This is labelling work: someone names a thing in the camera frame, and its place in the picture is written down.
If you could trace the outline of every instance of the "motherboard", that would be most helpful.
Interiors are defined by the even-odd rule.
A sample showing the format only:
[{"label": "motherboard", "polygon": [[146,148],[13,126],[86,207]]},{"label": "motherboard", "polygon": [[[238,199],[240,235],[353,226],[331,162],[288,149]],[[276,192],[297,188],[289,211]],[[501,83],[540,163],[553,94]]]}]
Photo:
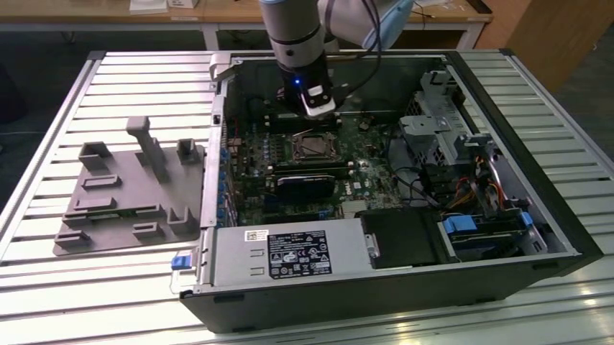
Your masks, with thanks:
[{"label": "motherboard", "polygon": [[399,207],[384,154],[399,117],[352,113],[310,121],[269,109],[236,121],[228,150],[238,225],[347,219]]}]

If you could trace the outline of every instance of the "wooden table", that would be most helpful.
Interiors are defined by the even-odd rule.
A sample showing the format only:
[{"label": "wooden table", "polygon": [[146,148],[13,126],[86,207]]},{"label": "wooden table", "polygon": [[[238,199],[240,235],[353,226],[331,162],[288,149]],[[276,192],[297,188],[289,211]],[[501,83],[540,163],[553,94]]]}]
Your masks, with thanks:
[{"label": "wooden table", "polygon": [[[452,0],[443,6],[424,7],[411,13],[404,30],[460,31],[457,49],[472,49],[491,14],[480,14],[465,0]],[[257,0],[206,0],[204,7],[204,40],[208,50],[218,50],[216,32],[221,30],[264,30]]]},{"label": "wooden table", "polygon": [[[472,48],[492,19],[465,0],[424,7],[424,14],[424,21],[420,14],[411,14],[404,29],[460,31],[459,49]],[[129,0],[0,0],[0,31],[196,30],[206,49],[218,50],[217,31],[238,29],[264,30],[257,0],[200,0],[194,9],[136,16],[129,14]]]},{"label": "wooden table", "polygon": [[0,31],[202,31],[205,2],[130,15],[129,0],[0,0]]},{"label": "wooden table", "polygon": [[509,48],[555,92],[614,21],[612,0],[483,0],[495,19],[477,48]]}]

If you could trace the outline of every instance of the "metal slatted table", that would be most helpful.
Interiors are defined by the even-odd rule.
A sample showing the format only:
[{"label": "metal slatted table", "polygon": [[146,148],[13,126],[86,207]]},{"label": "metal slatted table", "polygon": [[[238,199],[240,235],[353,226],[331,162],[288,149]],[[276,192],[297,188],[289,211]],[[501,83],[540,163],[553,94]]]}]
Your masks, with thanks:
[{"label": "metal slatted table", "polygon": [[[169,288],[169,260],[190,243],[54,257],[85,141],[132,150],[128,116],[162,146],[206,145],[210,52],[108,52],[78,74],[0,216],[0,343],[556,344],[614,336],[614,169],[516,58],[463,52],[480,83],[591,233],[603,259],[495,303],[420,310],[252,334],[208,332]],[[475,124],[484,124],[471,108]]]}]

